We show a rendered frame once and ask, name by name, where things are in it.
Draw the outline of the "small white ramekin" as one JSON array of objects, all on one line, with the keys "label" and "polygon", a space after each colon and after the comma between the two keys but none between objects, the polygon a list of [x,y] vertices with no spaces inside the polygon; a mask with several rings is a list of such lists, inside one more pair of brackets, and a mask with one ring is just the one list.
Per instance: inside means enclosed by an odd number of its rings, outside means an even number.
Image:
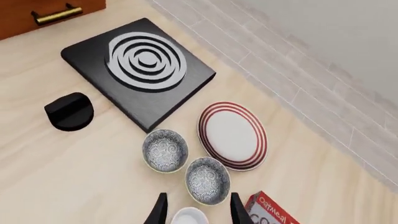
[{"label": "small white ramekin", "polygon": [[181,208],[170,224],[209,224],[206,215],[195,207]]}]

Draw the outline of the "white plate with red rings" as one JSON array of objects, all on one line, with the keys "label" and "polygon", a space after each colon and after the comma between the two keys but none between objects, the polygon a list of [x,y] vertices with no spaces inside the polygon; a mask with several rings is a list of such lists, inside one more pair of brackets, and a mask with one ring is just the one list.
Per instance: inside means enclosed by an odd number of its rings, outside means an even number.
[{"label": "white plate with red rings", "polygon": [[229,169],[253,170],[266,159],[264,126],[252,111],[235,102],[208,105],[198,117],[197,134],[206,153]]}]

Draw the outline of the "blue patterned bowl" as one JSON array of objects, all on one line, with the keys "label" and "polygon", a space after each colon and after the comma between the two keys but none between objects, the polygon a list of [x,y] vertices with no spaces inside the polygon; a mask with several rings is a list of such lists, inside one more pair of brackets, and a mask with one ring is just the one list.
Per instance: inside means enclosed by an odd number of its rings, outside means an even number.
[{"label": "blue patterned bowl", "polygon": [[142,156],[152,170],[165,174],[174,173],[187,163],[188,144],[178,132],[156,129],[145,137]]},{"label": "blue patterned bowl", "polygon": [[200,157],[187,167],[185,186],[194,201],[212,207],[227,199],[231,179],[221,162],[211,157]]}]

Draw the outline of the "flat black stove plate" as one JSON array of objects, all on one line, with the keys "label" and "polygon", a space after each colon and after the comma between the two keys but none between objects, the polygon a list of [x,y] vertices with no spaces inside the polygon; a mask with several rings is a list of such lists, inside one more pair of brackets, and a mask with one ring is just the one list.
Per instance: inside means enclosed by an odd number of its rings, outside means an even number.
[{"label": "flat black stove plate", "polygon": [[60,55],[144,132],[216,75],[148,18],[68,46]]}]

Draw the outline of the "red oatmeal box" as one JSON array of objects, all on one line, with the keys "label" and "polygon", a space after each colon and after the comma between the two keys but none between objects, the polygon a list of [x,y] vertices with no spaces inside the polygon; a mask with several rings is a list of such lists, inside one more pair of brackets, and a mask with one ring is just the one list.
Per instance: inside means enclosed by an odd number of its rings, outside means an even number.
[{"label": "red oatmeal box", "polygon": [[300,224],[263,191],[251,195],[244,207],[253,224]]}]

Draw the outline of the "round black stove knob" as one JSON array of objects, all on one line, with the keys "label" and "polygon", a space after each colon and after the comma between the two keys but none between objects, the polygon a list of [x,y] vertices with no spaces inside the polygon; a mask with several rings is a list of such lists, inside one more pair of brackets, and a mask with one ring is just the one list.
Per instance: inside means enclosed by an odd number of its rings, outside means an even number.
[{"label": "round black stove knob", "polygon": [[52,126],[61,131],[81,130],[94,118],[90,99],[79,92],[56,99],[44,106],[44,110]]}]

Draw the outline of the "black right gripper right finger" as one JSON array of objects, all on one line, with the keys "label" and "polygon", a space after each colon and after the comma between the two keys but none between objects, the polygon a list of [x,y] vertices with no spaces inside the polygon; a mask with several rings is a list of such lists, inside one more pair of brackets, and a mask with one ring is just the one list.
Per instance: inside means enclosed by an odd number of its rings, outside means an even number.
[{"label": "black right gripper right finger", "polygon": [[254,224],[236,192],[231,193],[230,210],[233,224]]}]

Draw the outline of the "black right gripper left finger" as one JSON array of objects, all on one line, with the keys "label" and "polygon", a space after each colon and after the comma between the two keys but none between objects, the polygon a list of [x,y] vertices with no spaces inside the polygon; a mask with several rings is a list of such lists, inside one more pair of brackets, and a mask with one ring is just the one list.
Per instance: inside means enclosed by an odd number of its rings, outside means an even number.
[{"label": "black right gripper left finger", "polygon": [[165,224],[168,211],[167,194],[162,192],[143,224]]}]

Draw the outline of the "wooden cabinet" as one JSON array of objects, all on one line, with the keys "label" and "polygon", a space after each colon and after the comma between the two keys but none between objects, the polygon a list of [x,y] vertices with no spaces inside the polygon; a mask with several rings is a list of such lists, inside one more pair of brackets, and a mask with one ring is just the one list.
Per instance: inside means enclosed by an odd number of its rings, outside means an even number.
[{"label": "wooden cabinet", "polygon": [[0,0],[0,40],[106,9],[106,0]]}]

